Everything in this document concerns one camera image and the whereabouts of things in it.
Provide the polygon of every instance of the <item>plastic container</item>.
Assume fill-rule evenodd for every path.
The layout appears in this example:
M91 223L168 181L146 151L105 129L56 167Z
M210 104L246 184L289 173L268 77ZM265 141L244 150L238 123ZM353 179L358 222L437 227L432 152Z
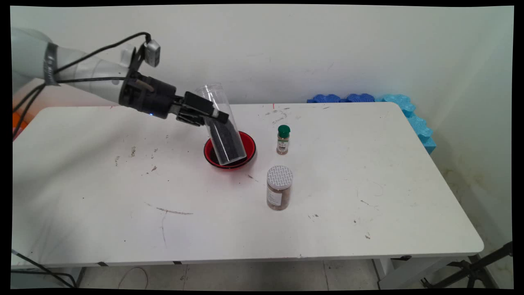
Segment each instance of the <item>plastic container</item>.
M225 124L204 118L219 164L227 165L245 158L246 151L222 85L220 83L204 85L196 89L195 94L213 102L215 108L229 114L228 122Z
M286 166L273 166L267 172L266 202L273 210L284 210L289 206L293 173Z

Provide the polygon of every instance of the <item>floor tile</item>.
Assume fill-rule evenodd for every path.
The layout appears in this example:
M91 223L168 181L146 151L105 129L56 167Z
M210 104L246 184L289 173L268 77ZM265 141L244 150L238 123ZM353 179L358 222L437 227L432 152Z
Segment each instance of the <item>floor tile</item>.
M330 291L378 290L378 279L371 259L325 260Z
M133 270L134 268L145 271L149 290L182 290L184 286L185 265L154 265L88 267L80 287L117 289L122 282L121 289L143 289L144 273L139 269Z
M327 290L322 261L188 265L184 290Z

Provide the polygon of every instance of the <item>green cap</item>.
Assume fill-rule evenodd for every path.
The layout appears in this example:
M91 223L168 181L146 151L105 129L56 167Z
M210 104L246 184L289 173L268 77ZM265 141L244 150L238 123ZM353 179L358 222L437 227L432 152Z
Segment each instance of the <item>green cap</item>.
M278 127L278 136L281 138L288 138L289 132L291 132L291 129L289 129L289 126L287 125L280 125Z

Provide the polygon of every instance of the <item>spice jar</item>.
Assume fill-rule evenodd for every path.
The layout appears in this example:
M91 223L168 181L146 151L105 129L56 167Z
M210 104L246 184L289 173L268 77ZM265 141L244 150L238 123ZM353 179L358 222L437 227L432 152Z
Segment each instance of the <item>spice jar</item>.
M288 153L289 132L290 131L291 130L289 129L289 126L287 125L280 125L278 127L277 153L280 155L285 155Z
M289 205L293 173L286 166L273 166L267 172L266 202L273 210L284 210Z

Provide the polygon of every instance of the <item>glass jar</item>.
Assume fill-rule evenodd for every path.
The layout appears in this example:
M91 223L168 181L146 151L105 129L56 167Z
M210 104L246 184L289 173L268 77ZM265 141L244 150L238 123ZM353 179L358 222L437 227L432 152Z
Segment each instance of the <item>glass jar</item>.
M286 166L273 166L267 172L266 202L273 210L284 210L289 205L293 173Z

